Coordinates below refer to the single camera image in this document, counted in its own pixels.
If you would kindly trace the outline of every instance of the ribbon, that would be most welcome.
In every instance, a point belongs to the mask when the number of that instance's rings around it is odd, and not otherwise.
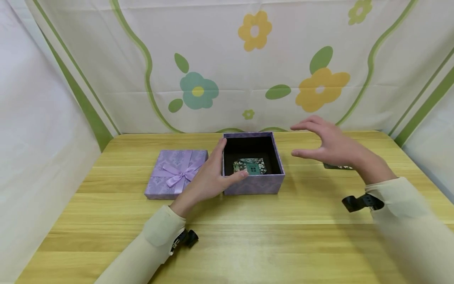
[[[163,165],[163,170],[159,170],[153,174],[156,177],[170,177],[167,180],[166,184],[169,187],[174,187],[174,194],[180,194],[183,192],[184,181],[187,179],[192,181],[194,176],[197,173],[197,170],[203,165],[205,162],[204,160],[200,160],[194,162],[191,166],[189,166],[189,162],[191,161],[192,150],[184,150],[183,151],[183,160],[182,160],[182,169],[183,171],[174,168],[170,164],[166,163]]]

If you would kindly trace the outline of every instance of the finger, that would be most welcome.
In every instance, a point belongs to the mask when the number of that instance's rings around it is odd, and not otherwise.
[[[249,176],[249,173],[247,170],[242,170],[236,173],[233,173],[232,175],[226,176],[226,177],[221,177],[222,178],[222,185],[224,188],[228,188],[232,184],[235,184]]]
[[[310,121],[299,123],[290,127],[291,130],[309,130],[310,132],[316,133],[320,137],[323,132],[323,128],[324,127],[322,125]]]
[[[317,124],[320,124],[320,125],[323,125],[326,123],[326,121],[319,117],[318,115],[311,115],[309,116],[308,118],[300,121],[300,123],[304,123],[304,122],[307,122],[307,121],[311,121],[311,122],[314,122],[314,123],[317,123]]]
[[[226,146],[227,139],[221,138],[217,143],[216,147],[214,147],[213,152],[211,152],[211,156],[213,159],[221,159],[222,158],[222,151],[224,151],[224,147]]]
[[[323,149],[295,149],[291,152],[291,155],[294,157],[321,161],[323,160]]]

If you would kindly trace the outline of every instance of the yellow flower print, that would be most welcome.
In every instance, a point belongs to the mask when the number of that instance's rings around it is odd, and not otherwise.
[[[258,11],[254,16],[244,16],[243,25],[238,29],[238,35],[244,40],[244,50],[262,49],[266,44],[266,37],[271,32],[272,25],[268,22],[265,11]]]
[[[324,104],[335,101],[341,95],[342,88],[350,81],[346,72],[331,73],[328,68],[320,68],[312,77],[300,84],[300,93],[295,103],[306,112],[314,112]]]

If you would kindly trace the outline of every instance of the dark object on table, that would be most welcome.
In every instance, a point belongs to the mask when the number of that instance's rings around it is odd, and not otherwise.
[[[353,169],[352,167],[349,166],[333,166],[325,163],[323,163],[323,166],[325,167],[325,169]]]
[[[364,207],[371,207],[372,210],[378,210],[382,209],[385,205],[383,201],[367,193],[358,198],[352,195],[347,196],[342,199],[342,203],[350,213],[361,210]]]
[[[170,252],[173,253],[173,251],[181,246],[182,244],[187,246],[188,248],[191,248],[196,242],[198,241],[198,236],[193,230],[184,230],[174,241],[172,244],[172,249],[170,249]]]

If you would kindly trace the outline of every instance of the green stripe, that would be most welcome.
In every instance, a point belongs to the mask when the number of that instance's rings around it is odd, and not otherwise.
[[[106,125],[104,124],[102,119],[99,117],[98,113],[96,112],[94,107],[91,105],[90,101],[87,99],[87,96],[84,94],[84,92],[80,88],[79,84],[77,84],[76,80],[71,75],[71,72],[65,66],[62,59],[57,54],[54,47],[50,44],[50,42],[48,41],[48,39],[45,35],[44,35],[44,38],[46,39],[46,42],[49,45],[50,50],[54,54],[55,59],[57,60],[57,63],[63,72],[63,75],[65,76],[66,80],[68,81],[68,84],[74,93],[74,97],[76,97],[76,100],[80,105],[80,108],[82,109],[85,117],[87,118],[87,121],[90,124],[91,129],[93,130],[94,136],[96,137],[96,140],[98,141],[98,145],[99,145],[99,148],[101,149],[101,152],[104,151],[107,144],[109,144],[109,141],[113,139],[110,131],[107,129]]]
[[[115,131],[117,132],[117,134],[120,134],[120,131],[117,129],[117,127],[115,126],[114,122],[112,121],[112,119],[110,118],[109,114],[107,113],[106,109],[104,108],[103,104],[101,103],[101,101],[99,100],[98,96],[96,95],[96,93],[94,92],[93,88],[91,87],[90,83],[88,82],[87,78],[85,77],[85,75],[82,73],[82,70],[79,68],[79,65],[77,65],[76,63],[76,60],[74,60],[74,57],[71,55],[71,53],[69,52],[68,48],[66,47],[66,45],[64,44],[63,40],[61,39],[60,35],[57,33],[57,30],[55,29],[54,25],[50,22],[50,19],[48,18],[48,16],[46,15],[46,13],[44,12],[43,8],[41,7],[41,5],[38,3],[38,0],[33,0],[34,4],[36,5],[36,7],[38,8],[38,10],[40,11],[41,15],[43,16],[43,18],[45,19],[45,21],[47,22],[47,25],[50,27],[50,29],[53,31],[53,33],[55,34],[55,37],[58,39],[58,41],[60,42],[61,46],[63,47],[63,49],[66,51],[66,53],[68,54],[68,57],[69,59],[71,59],[71,62],[74,64],[74,67],[77,69],[77,71],[79,72],[80,76],[82,77],[82,79],[84,80],[85,84],[88,86],[88,88],[90,89],[91,93],[93,94],[93,97],[95,97],[96,101],[98,102],[99,106],[101,106],[101,108],[103,109],[103,112],[106,114],[107,118],[109,119],[110,123],[112,124],[112,126],[115,128]]]
[[[127,35],[132,39],[132,41],[137,45],[137,47],[142,51],[143,56],[145,57],[145,61],[147,64],[147,68],[145,70],[145,88],[148,93],[148,97],[151,101],[152,107],[155,111],[155,113],[158,115],[159,119],[164,123],[170,130],[173,132],[179,132],[179,133],[184,133],[181,130],[176,129],[175,127],[171,126],[170,123],[164,118],[163,114],[158,108],[158,104],[156,103],[156,100],[154,99],[153,91],[151,90],[151,85],[150,85],[150,76],[151,76],[151,70],[153,68],[153,62],[151,61],[151,54],[149,50],[147,49],[146,45],[140,40],[140,38],[133,32],[131,27],[129,26],[128,22],[126,21],[123,12],[121,11],[120,4],[118,3],[118,0],[111,0],[111,5],[112,9],[117,16],[117,19],[121,26],[123,27],[124,31],[126,32]]]
[[[410,111],[411,108],[413,108],[413,106],[416,104],[416,102],[419,100],[419,98],[422,96],[422,94],[426,91],[426,89],[428,88],[428,86],[432,83],[432,81],[435,79],[435,77],[438,75],[438,73],[440,72],[440,70],[444,67],[444,65],[446,64],[446,62],[448,62],[448,60],[451,58],[452,54],[454,53],[454,47],[451,49],[451,51],[448,53],[448,56],[446,56],[446,58],[443,60],[443,62],[441,62],[440,66],[437,68],[437,70],[435,71],[435,73],[429,78],[429,81],[427,81],[427,83],[424,85],[424,87],[421,89],[421,91],[419,92],[419,94],[416,96],[416,98],[411,102],[410,106],[407,108],[407,110],[404,112],[404,114],[400,117],[399,121],[397,121],[396,125],[394,125],[393,129],[389,132],[389,136],[391,136],[394,131],[396,130],[397,126],[399,126],[399,124],[402,122],[402,120],[404,120],[404,117],[408,114],[408,112]]]
[[[285,129],[282,129],[279,127],[267,127],[267,128],[260,130],[260,132],[265,132],[265,131],[287,132],[288,130],[285,130]]]
[[[362,96],[366,89],[369,87],[370,80],[372,79],[372,75],[374,74],[374,60],[375,60],[375,54],[377,53],[378,49],[380,48],[381,44],[389,37],[389,35],[396,30],[399,25],[402,23],[402,21],[408,16],[408,13],[410,12],[411,8],[415,5],[417,0],[411,0],[410,3],[408,3],[407,7],[404,9],[402,14],[400,14],[399,18],[392,24],[391,27],[389,27],[375,42],[374,46],[370,50],[369,57],[367,58],[367,67],[369,68],[369,71],[367,73],[366,81],[363,84],[363,87],[361,88],[358,96],[356,97],[355,101],[347,111],[347,113],[336,123],[336,125],[341,125],[342,123],[349,118],[351,113],[355,110],[355,108],[358,106],[359,102],[362,99]]]
[[[410,119],[407,125],[402,129],[396,137],[395,142],[402,147],[407,141],[413,131],[418,127],[421,121],[432,110],[432,108],[440,101],[446,92],[451,88],[454,83],[454,67],[443,78],[437,88],[430,94],[429,98],[423,103],[415,115]]]
[[[224,128],[224,129],[216,131],[216,133],[222,133],[222,132],[244,132],[244,130],[241,130],[239,128],[230,127],[230,128]]]

